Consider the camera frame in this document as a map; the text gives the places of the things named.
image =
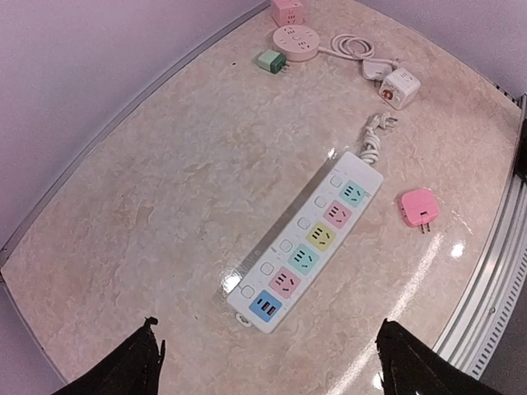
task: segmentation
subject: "outlet slot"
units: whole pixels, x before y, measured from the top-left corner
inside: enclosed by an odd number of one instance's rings
[[[282,303],[278,299],[263,290],[250,304],[249,310],[268,323],[281,307]]]
[[[322,222],[317,222],[306,239],[313,244],[317,249],[324,252],[335,240],[335,232]]]
[[[351,207],[358,207],[365,196],[366,191],[352,181],[344,185],[343,190],[339,194],[339,197]]]
[[[324,219],[337,229],[342,229],[351,217],[352,211],[336,200],[333,200],[324,213]]]
[[[298,272],[307,275],[313,266],[318,262],[319,255],[304,244],[300,244],[293,251],[287,262]]]
[[[301,279],[298,276],[285,267],[281,267],[277,275],[269,282],[269,286],[282,298],[289,299],[300,283]]]

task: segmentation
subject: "blue outlet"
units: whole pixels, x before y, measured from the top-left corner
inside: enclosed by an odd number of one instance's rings
[[[362,199],[366,196],[366,191],[359,187],[352,181],[349,181],[339,194],[340,198],[344,200],[351,207],[358,207]]]
[[[268,323],[281,307],[282,303],[266,290],[263,290],[260,292],[260,295],[256,296],[253,303],[250,304],[249,310]]]
[[[300,244],[287,260],[298,272],[306,275],[319,260],[319,256],[309,247]]]

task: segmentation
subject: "white charger cube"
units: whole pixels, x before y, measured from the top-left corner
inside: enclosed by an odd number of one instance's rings
[[[402,109],[417,94],[421,82],[406,68],[398,68],[386,76],[379,95],[395,109]]]

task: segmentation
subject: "pink outlet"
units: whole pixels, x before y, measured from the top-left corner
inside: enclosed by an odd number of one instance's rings
[[[269,282],[269,286],[282,298],[289,299],[300,283],[301,279],[298,276],[295,276],[291,271],[282,267],[277,275]]]
[[[351,217],[352,211],[336,200],[333,200],[324,213],[324,218],[337,229],[342,229]]]

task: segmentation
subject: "gray wall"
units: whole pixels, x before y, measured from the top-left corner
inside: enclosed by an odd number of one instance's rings
[[[63,385],[0,284],[0,393],[49,395]]]
[[[0,248],[87,143],[263,0],[0,2]]]
[[[527,2],[360,2],[417,30],[514,97],[527,91]]]

